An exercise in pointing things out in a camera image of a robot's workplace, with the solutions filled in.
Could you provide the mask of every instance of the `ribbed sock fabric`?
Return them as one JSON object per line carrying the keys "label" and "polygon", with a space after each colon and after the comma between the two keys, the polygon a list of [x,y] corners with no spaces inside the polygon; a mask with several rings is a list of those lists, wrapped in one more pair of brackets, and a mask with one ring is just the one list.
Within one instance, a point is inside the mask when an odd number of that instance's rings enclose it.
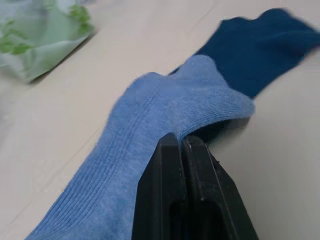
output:
{"label": "ribbed sock fabric", "polygon": [[196,53],[212,58],[228,85],[251,98],[320,46],[320,32],[280,8],[221,22]]}
{"label": "ribbed sock fabric", "polygon": [[158,140],[179,142],[206,125],[249,117],[250,98],[231,89],[207,56],[175,74],[138,78],[115,104],[93,151],[27,240],[130,240],[138,181]]}

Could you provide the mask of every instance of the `green leaf pattern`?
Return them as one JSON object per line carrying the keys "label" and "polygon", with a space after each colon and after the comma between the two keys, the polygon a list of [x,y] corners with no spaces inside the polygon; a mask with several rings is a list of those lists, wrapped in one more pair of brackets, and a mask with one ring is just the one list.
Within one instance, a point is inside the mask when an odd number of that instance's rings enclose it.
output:
{"label": "green leaf pattern", "polygon": [[0,24],[0,31],[2,33],[2,37],[0,37],[1,53],[19,55],[33,47],[24,42],[28,37],[21,31],[14,29],[14,23],[14,20],[8,20],[5,24]]}
{"label": "green leaf pattern", "polygon": [[90,33],[93,30],[93,26],[90,24],[90,16],[87,9],[78,4],[74,4],[70,7],[70,17],[80,22],[78,33],[80,35]]}

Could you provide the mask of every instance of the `white floor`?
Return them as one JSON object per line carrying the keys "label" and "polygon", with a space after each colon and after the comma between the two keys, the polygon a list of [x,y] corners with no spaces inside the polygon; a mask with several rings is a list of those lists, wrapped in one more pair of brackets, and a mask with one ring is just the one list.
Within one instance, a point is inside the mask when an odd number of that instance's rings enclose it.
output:
{"label": "white floor", "polygon": [[[319,0],[97,0],[97,34],[42,81],[0,75],[0,239],[22,240],[39,223],[134,78],[169,73],[223,19],[277,7],[320,29]],[[210,145],[261,240],[320,236],[319,65],[318,51],[257,97],[246,128]]]}

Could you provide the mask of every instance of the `folded sock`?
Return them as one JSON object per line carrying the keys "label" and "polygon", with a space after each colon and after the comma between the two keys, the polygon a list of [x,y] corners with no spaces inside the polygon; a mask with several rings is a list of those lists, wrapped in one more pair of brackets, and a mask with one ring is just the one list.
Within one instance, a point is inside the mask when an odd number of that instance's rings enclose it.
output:
{"label": "folded sock", "polygon": [[212,58],[228,85],[254,98],[320,46],[320,32],[280,8],[254,20],[224,20],[196,53]]}
{"label": "folded sock", "polygon": [[175,74],[138,78],[115,104],[93,151],[27,240],[130,240],[138,181],[158,140],[179,142],[219,121],[246,118],[250,98],[231,89],[207,56]]}

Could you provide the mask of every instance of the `floor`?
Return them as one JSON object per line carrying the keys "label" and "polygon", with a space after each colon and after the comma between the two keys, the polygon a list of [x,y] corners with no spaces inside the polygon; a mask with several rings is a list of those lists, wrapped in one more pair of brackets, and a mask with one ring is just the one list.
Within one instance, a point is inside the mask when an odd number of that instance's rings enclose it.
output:
{"label": "floor", "polygon": [[[130,82],[171,72],[221,20],[278,7],[320,29],[318,0],[92,0],[96,35],[62,64],[29,85],[0,75],[0,239],[40,222]],[[320,236],[319,63],[309,55],[256,98],[249,122],[210,144],[261,240]]]}

